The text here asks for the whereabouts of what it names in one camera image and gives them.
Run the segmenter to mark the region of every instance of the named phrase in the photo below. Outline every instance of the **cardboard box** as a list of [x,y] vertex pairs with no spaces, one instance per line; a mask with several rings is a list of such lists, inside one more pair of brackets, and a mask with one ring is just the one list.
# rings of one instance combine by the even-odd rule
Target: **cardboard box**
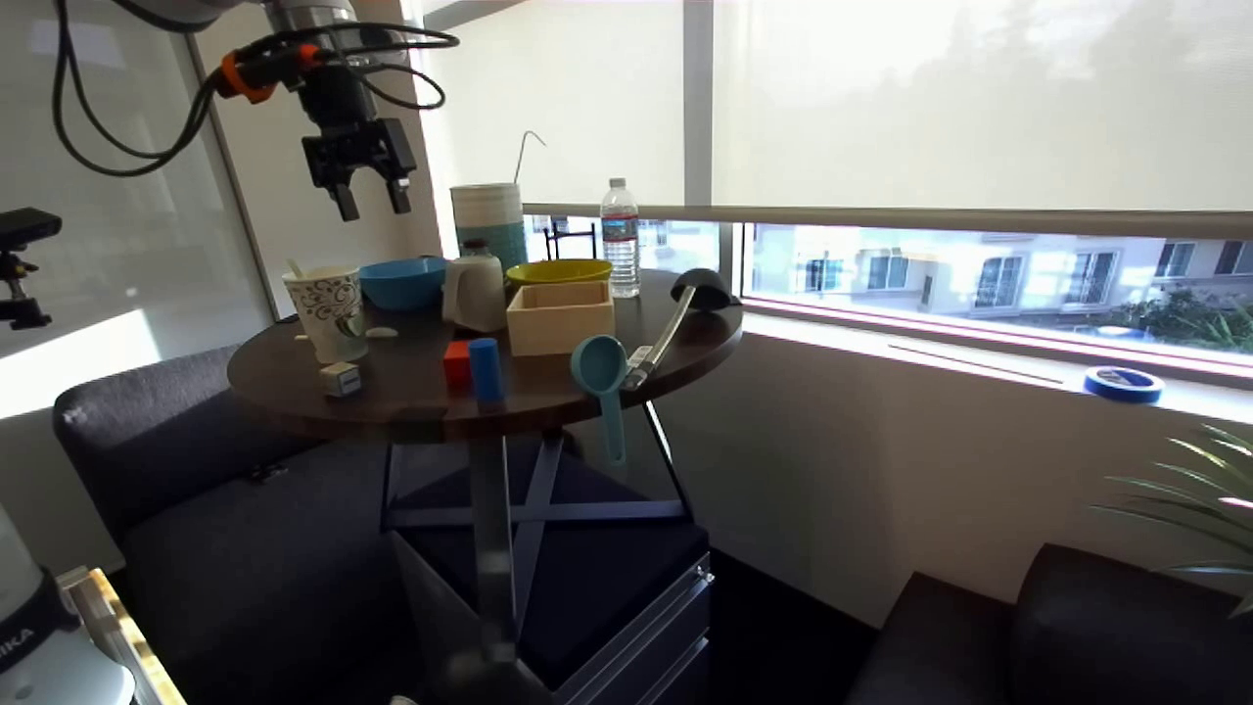
[[612,281],[519,285],[503,316],[511,355],[569,355],[582,336],[614,333]]

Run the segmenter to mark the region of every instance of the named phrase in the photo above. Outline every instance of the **blue bowl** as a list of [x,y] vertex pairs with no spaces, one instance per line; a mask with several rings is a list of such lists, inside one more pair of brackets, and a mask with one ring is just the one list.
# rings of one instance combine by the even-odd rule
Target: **blue bowl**
[[447,263],[442,259],[386,259],[360,268],[360,293],[386,314],[428,314],[437,307]]

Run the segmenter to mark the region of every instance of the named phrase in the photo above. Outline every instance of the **blue object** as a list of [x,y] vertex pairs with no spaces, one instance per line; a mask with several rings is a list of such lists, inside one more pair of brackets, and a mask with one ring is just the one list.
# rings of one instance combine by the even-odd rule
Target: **blue object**
[[390,259],[360,268],[360,293],[386,314],[437,311],[447,263],[442,259]]
[[1139,370],[1093,370],[1083,378],[1083,392],[1117,402],[1153,402],[1164,395],[1164,380]]
[[622,429],[620,392],[625,380],[625,349],[620,346],[620,336],[588,336],[570,354],[570,378],[600,402],[607,468],[622,469],[625,468],[625,429]]
[[503,402],[503,378],[500,378],[500,346],[497,336],[471,342],[471,392],[481,406]]

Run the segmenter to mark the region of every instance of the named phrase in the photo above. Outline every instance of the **floor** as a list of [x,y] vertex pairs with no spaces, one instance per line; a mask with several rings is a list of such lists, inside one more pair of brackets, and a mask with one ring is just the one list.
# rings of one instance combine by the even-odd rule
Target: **floor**
[[834,705],[848,692],[873,627],[731,560],[711,558],[711,705]]

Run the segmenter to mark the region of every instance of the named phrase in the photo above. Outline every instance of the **plastic bottle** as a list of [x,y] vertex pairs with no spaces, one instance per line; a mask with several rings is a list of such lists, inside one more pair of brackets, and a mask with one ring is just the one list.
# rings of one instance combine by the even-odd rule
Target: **plastic bottle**
[[612,263],[612,293],[637,297],[637,205],[622,177],[612,177],[612,194],[600,200],[600,243]]

